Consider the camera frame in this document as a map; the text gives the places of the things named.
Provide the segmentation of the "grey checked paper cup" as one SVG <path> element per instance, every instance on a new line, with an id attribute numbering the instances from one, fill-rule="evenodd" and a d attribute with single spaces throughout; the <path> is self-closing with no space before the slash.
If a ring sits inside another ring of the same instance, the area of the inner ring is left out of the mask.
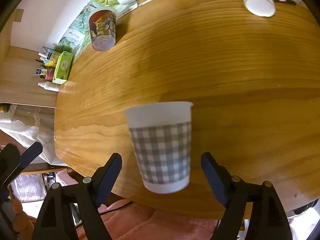
<path id="1" fill-rule="evenodd" d="M 151 192 L 174 193 L 189 184 L 192 106 L 158 102 L 124 111 L 143 184 Z"/>

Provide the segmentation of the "red robot print cup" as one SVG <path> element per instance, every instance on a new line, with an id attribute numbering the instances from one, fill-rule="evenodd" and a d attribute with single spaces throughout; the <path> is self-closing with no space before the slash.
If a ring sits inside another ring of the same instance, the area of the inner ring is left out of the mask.
<path id="1" fill-rule="evenodd" d="M 109 6 L 92 10 L 88 17 L 91 44 L 96 51 L 107 51 L 116 44 L 116 21 L 118 13 Z"/>

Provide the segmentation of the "white squeeze bottle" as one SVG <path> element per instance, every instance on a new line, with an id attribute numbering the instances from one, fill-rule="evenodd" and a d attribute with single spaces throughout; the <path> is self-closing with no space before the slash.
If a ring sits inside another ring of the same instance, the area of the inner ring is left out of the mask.
<path id="1" fill-rule="evenodd" d="M 55 83 L 52 83 L 49 81 L 39 82 L 38 85 L 45 90 L 49 90 L 49 91 L 53 91 L 53 92 L 58 92 L 60 90 L 59 84 L 55 84 Z"/>

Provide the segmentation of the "green tissue box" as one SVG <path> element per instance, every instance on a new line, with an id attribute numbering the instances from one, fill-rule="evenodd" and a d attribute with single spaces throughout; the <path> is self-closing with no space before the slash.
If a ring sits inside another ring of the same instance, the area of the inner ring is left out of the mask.
<path id="1" fill-rule="evenodd" d="M 60 54 L 55 67 L 52 83 L 62 85 L 68 80 L 74 55 L 67 51 Z"/>

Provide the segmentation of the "black pen pink label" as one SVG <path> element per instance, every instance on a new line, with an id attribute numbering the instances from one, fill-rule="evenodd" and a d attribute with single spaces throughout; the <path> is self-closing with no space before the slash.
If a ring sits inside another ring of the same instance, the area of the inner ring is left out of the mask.
<path id="1" fill-rule="evenodd" d="M 289 4 L 289 5 L 296 5 L 296 2 L 292 1 L 292 0 L 273 0 L 274 3 L 285 3 L 285 4 Z"/>

